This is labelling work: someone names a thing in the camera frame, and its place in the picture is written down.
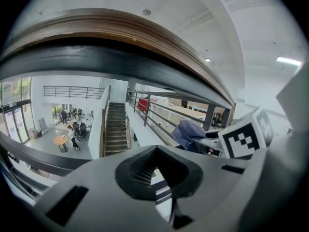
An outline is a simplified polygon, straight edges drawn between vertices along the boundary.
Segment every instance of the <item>woman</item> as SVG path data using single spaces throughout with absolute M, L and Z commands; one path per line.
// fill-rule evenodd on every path
M 79 148 L 78 144 L 77 144 L 76 141 L 75 141 L 74 129 L 73 129 L 73 127 L 72 127 L 72 126 L 68 126 L 68 129 L 69 129 L 68 138 L 70 138 L 71 141 L 72 141 L 72 143 L 73 143 L 73 146 L 72 146 L 72 147 L 75 148 L 75 149 L 81 150 L 81 149 Z

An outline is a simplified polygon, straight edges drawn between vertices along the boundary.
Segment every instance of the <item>white ceiling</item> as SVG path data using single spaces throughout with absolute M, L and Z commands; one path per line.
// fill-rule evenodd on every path
M 12 35 L 46 15 L 90 7 L 133 13 L 174 32 L 210 58 L 223 80 L 233 78 L 227 86 L 234 98 L 235 90 L 245 87 L 248 70 L 293 75 L 295 68 L 277 63 L 277 57 L 307 57 L 307 41 L 280 0 L 33 0 Z M 144 9 L 151 15 L 144 16 Z

